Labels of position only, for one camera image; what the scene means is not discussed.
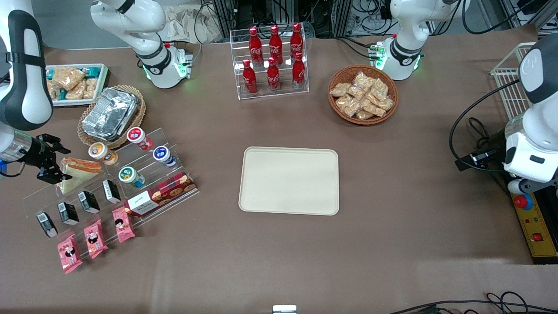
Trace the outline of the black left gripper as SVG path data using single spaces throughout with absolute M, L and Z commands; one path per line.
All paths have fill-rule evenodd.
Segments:
M 468 169 L 478 170 L 477 164 L 487 164 L 494 166 L 495 169 L 503 169 L 506 157 L 506 137 L 505 129 L 499 129 L 487 139 L 486 149 L 477 149 L 470 154 L 470 157 L 458 158 L 455 166 L 459 171 Z

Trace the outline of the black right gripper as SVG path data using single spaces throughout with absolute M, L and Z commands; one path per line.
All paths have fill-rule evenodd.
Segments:
M 62 154 L 70 154 L 71 150 L 63 147 L 61 139 L 50 134 L 40 134 L 37 137 L 26 135 L 26 147 L 22 162 L 40 169 L 37 179 L 49 184 L 58 184 L 64 180 L 72 179 L 72 175 L 64 174 L 60 169 L 49 169 L 50 167 L 50 146 L 51 151 Z

